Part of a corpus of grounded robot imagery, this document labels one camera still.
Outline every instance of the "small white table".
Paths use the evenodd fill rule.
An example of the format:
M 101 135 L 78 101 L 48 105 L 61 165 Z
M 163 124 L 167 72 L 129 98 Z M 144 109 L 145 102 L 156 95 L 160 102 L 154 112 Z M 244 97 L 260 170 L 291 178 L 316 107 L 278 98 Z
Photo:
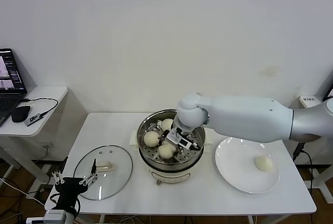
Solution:
M 322 101 L 314 95 L 302 95 L 299 100 L 304 108 L 311 108 L 322 103 Z M 315 168 L 313 169 L 312 188 L 320 190 L 327 204 L 333 204 L 333 196 L 326 185 L 326 181 L 331 178 L 333 178 L 333 165 L 322 173 L 319 173 Z M 308 189 L 311 188 L 311 180 L 304 182 Z
M 56 99 L 59 103 L 68 91 L 67 87 L 65 86 L 36 86 L 33 88 L 27 87 L 27 90 L 28 93 L 25 97 L 29 99 L 48 97 Z M 20 103 L 18 107 L 30 105 L 31 110 L 28 117 L 32 117 L 37 113 L 42 113 L 49 110 L 55 104 L 56 102 L 51 100 L 38 100 Z M 12 141 L 12 145 L 10 147 L 0 147 L 0 157 L 3 157 L 4 160 L 11 164 L 10 168 L 7 170 L 4 176 L 8 176 L 14 168 L 19 168 L 20 165 L 22 165 L 27 171 L 29 171 L 37 178 L 36 182 L 31 187 L 31 191 L 37 190 L 41 183 L 48 182 L 49 176 L 45 172 L 49 170 L 50 165 L 44 165 L 43 169 L 40 169 L 25 155 L 24 151 L 21 150 L 19 146 L 15 145 L 15 138 L 27 138 L 37 135 L 55 110 L 56 108 L 48 112 L 41 120 L 28 127 L 24 124 L 24 122 L 13 122 L 11 117 L 9 117 L 0 127 L 0 136 L 8 136 L 10 138 L 9 141 Z

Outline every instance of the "black mouse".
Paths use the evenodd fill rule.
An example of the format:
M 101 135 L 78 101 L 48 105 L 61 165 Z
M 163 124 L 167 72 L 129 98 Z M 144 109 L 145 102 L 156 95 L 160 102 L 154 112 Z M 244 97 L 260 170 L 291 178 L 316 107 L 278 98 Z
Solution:
M 30 111 L 30 106 L 22 106 L 14 109 L 11 113 L 11 120 L 13 122 L 22 122 L 27 119 Z

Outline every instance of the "steamed bun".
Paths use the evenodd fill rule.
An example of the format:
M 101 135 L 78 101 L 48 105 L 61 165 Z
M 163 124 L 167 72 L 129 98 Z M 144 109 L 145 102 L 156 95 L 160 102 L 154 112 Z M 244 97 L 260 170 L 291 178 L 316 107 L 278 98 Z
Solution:
M 162 142 L 162 145 L 167 145 L 170 147 L 172 153 L 175 153 L 176 152 L 176 147 L 174 145 L 172 145 L 171 143 L 169 143 L 168 141 L 164 141 Z
M 273 170 L 273 162 L 268 156 L 257 156 L 253 159 L 253 161 L 255 166 L 261 171 L 270 172 Z
M 161 145 L 158 147 L 158 154 L 163 159 L 170 159 L 173 156 L 172 149 L 169 145 Z
M 162 121 L 162 124 L 161 124 L 161 129 L 163 131 L 165 131 L 165 130 L 171 130 L 172 123 L 173 123 L 172 119 L 164 119 Z
M 149 131 L 144 136 L 144 143 L 147 147 L 155 147 L 159 143 L 158 133 L 154 131 Z

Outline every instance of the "white table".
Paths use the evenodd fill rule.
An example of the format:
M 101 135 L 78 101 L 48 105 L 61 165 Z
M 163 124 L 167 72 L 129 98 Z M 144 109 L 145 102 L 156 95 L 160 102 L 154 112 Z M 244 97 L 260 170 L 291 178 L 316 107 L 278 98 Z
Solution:
M 59 103 L 68 91 L 65 86 L 36 86 L 33 88 L 28 87 L 27 90 L 28 93 L 25 97 L 29 99 L 48 97 L 56 99 Z M 28 117 L 32 117 L 37 113 L 49 110 L 55 105 L 55 103 L 55 101 L 51 100 L 38 100 L 20 103 L 18 106 L 30 105 L 31 110 Z M 13 144 L 10 147 L 7 146 L 0 148 L 0 157 L 3 157 L 9 164 L 11 164 L 10 169 L 5 174 L 5 177 L 9 175 L 13 168 L 18 168 L 19 164 L 22 165 L 27 171 L 37 178 L 36 182 L 30 188 L 31 191 L 37 190 L 41 183 L 48 182 L 49 177 L 45 172 L 49 169 L 50 165 L 44 165 L 43 169 L 40 169 L 25 155 L 24 151 L 22 151 L 18 146 L 15 146 L 16 138 L 27 138 L 37 135 L 55 110 L 56 108 L 48 112 L 41 120 L 28 127 L 24 124 L 24 122 L 13 122 L 11 117 L 9 117 L 0 127 L 0 136 L 8 136 L 10 138 L 9 141 L 12 141 Z
M 90 113 L 69 153 L 63 176 L 73 176 L 81 158 L 103 145 L 125 148 L 133 160 L 133 172 L 127 185 L 116 195 L 89 201 L 80 197 L 82 214 L 125 215 L 278 215 L 267 222 L 277 223 L 292 214 L 312 213 L 314 204 L 282 141 L 267 145 L 278 159 L 280 180 L 265 194 L 244 193 L 226 182 L 214 164 L 214 154 L 203 154 L 198 170 L 179 184 L 156 185 L 142 161 L 137 147 L 131 146 L 131 132 L 148 113 Z M 223 136 L 215 134 L 217 145 Z M 56 193 L 53 188 L 50 195 Z M 45 209 L 55 204 L 49 199 Z
M 314 107 L 322 103 L 322 101 L 314 95 L 302 95 L 300 96 L 299 101 L 304 108 Z M 331 178 L 333 178 L 333 165 L 322 173 L 319 173 L 315 168 L 313 169 L 312 188 L 319 189 L 328 204 L 333 204 L 333 196 L 326 185 L 326 181 Z M 306 180 L 304 182 L 308 189 L 311 188 L 311 180 Z

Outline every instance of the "floor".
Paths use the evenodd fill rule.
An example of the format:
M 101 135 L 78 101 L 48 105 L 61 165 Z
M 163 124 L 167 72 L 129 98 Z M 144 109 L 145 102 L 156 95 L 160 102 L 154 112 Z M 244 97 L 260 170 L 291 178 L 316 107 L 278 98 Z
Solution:
M 6 168 L 9 165 L 6 163 L 0 163 L 0 176 L 6 172 Z M 310 173 L 307 169 L 299 169 L 303 179 L 309 179 Z M 21 190 L 28 192 L 30 185 L 32 184 L 34 177 L 27 172 L 24 168 L 13 171 L 10 175 L 10 180 L 16 183 Z M 333 192 L 333 179 L 329 180 L 327 183 L 331 192 Z M 40 201 L 45 201 L 49 194 L 49 189 L 46 188 L 45 192 L 42 192 L 39 195 Z M 317 212 L 313 214 L 313 223 L 315 224 L 329 224 L 333 223 L 333 204 L 326 204 L 324 198 L 322 197 L 319 190 L 313 190 L 313 198 L 317 205 Z M 25 197 L 20 197 L 20 193 L 11 189 L 10 187 L 4 185 L 0 189 L 0 224 L 16 224 L 16 223 L 25 223 L 24 220 L 27 217 L 40 217 L 43 216 L 45 210 L 42 205 L 38 204 L 34 200 L 26 199 Z M 99 221 L 99 216 L 90 216 L 93 221 Z M 119 223 L 121 216 L 106 216 L 105 223 Z M 257 223 L 260 223 L 263 220 L 264 216 L 258 216 Z M 230 217 L 221 217 L 221 216 L 139 216 L 132 219 L 127 219 L 123 223 L 140 223 L 140 224 L 246 224 L 248 223 L 247 217 L 245 216 L 230 216 Z M 280 222 L 281 224 L 310 224 L 311 215 L 294 215 L 284 221 Z

